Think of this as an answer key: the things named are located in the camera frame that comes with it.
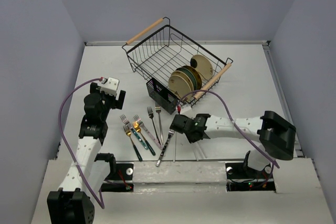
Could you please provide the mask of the clear chopstick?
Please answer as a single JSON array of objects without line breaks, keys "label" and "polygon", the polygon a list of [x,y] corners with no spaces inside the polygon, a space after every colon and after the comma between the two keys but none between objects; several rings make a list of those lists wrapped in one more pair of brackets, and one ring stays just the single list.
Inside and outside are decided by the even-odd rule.
[{"label": "clear chopstick", "polygon": [[193,146],[193,150],[194,150],[194,155],[197,161],[202,160],[203,159],[203,155],[200,152],[199,148],[197,146]]},{"label": "clear chopstick", "polygon": [[173,149],[173,162],[176,161],[176,144],[177,144],[177,133],[175,133],[175,139],[174,139],[174,149]]}]

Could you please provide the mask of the silver fork tortoiseshell handle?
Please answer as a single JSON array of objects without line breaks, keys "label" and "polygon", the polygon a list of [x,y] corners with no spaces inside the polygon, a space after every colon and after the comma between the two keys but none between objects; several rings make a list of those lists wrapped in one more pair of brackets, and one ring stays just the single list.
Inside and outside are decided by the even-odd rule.
[{"label": "silver fork tortoiseshell handle", "polygon": [[159,167],[159,166],[160,166],[160,163],[161,163],[161,161],[162,161],[162,159],[163,159],[163,157],[164,157],[164,155],[165,155],[166,149],[167,149],[167,147],[168,147],[168,145],[169,145],[169,143],[170,143],[170,140],[171,140],[171,138],[173,137],[174,133],[175,133],[174,130],[169,129],[169,133],[168,133],[168,136],[167,136],[167,140],[166,140],[166,142],[165,142],[165,144],[164,144],[164,146],[163,146],[163,148],[162,148],[162,151],[161,151],[161,153],[160,153],[159,159],[157,160],[156,167]]}]

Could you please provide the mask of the black fork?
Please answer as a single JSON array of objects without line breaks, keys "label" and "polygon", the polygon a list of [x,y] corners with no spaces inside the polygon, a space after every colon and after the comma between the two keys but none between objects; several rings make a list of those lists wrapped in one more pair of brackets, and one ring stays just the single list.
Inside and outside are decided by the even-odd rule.
[{"label": "black fork", "polygon": [[152,121],[156,139],[157,139],[158,143],[161,144],[161,143],[160,143],[160,140],[159,140],[159,136],[158,136],[157,130],[156,130],[156,126],[155,126],[155,123],[154,123],[154,114],[153,114],[153,110],[152,110],[152,108],[151,108],[150,106],[147,107],[147,112],[148,112],[148,116],[149,116],[149,118],[150,118],[151,121]]}]

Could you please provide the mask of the plain silver fork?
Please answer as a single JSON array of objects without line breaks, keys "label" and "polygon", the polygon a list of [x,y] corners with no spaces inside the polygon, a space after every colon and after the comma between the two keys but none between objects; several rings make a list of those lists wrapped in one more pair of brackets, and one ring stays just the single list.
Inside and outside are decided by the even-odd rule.
[{"label": "plain silver fork", "polygon": [[161,106],[156,102],[155,103],[155,111],[158,114],[158,119],[159,119],[159,131],[160,131],[160,140],[161,140],[161,144],[163,145],[164,141],[163,141],[163,130],[162,130],[162,122],[161,122]]}]

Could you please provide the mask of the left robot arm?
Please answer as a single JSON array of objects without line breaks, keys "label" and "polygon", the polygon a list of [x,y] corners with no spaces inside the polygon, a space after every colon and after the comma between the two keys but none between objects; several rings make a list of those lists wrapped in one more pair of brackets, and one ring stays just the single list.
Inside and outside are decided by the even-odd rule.
[{"label": "left robot arm", "polygon": [[90,93],[84,98],[84,116],[80,124],[75,150],[63,138],[72,163],[57,191],[50,191],[47,206],[51,223],[93,223],[94,203],[104,208],[101,187],[116,174],[113,154],[101,153],[108,131],[110,110],[121,110],[125,91],[118,90],[119,80],[95,78],[89,80]]}]

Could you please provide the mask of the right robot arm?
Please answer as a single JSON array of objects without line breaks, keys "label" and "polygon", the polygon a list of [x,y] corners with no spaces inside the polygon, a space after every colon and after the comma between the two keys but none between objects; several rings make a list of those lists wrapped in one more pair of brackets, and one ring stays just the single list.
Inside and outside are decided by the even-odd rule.
[{"label": "right robot arm", "polygon": [[178,114],[170,129],[184,134],[190,143],[204,139],[245,139],[253,147],[248,151],[241,171],[248,178],[258,175],[277,160],[290,161],[295,150],[296,127],[274,111],[254,118],[230,119],[210,114],[194,118]]}]

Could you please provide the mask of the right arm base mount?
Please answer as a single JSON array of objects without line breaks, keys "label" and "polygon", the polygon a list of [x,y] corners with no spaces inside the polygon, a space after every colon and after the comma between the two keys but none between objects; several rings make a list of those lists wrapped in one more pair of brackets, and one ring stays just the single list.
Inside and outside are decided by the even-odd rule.
[{"label": "right arm base mount", "polygon": [[235,191],[276,191],[274,177],[270,173],[272,166],[267,165],[262,171],[245,166],[243,163],[226,163],[226,189]]}]

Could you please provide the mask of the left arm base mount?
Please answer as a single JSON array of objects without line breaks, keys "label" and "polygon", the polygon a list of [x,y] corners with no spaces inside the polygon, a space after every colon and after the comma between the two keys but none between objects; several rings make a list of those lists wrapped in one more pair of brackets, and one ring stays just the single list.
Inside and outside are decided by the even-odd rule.
[{"label": "left arm base mount", "polygon": [[101,191],[110,193],[133,192],[133,172],[133,163],[117,163],[116,172],[108,175],[101,186]]}]

